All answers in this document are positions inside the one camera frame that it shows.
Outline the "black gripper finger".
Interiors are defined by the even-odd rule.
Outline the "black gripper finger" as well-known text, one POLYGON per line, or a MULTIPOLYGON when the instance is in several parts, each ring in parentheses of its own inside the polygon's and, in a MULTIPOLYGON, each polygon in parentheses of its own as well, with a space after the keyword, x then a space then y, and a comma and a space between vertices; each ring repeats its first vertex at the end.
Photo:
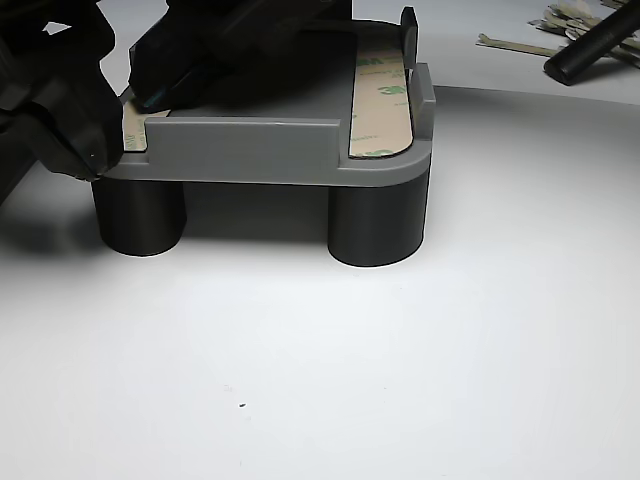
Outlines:
POLYGON ((101 60, 114 31, 95 1, 1 4, 1 160, 98 179, 123 155, 123 106, 101 60))

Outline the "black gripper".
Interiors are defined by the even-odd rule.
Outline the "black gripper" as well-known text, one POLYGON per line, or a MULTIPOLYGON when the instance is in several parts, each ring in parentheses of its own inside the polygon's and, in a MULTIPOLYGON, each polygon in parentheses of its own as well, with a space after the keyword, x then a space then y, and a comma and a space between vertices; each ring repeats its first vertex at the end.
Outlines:
MULTIPOLYGON (((169 1, 168 10, 129 50, 129 87, 143 112, 169 110, 197 96, 227 60, 280 18, 278 1, 169 1)), ((285 1, 282 31, 350 20, 352 0, 285 1)))

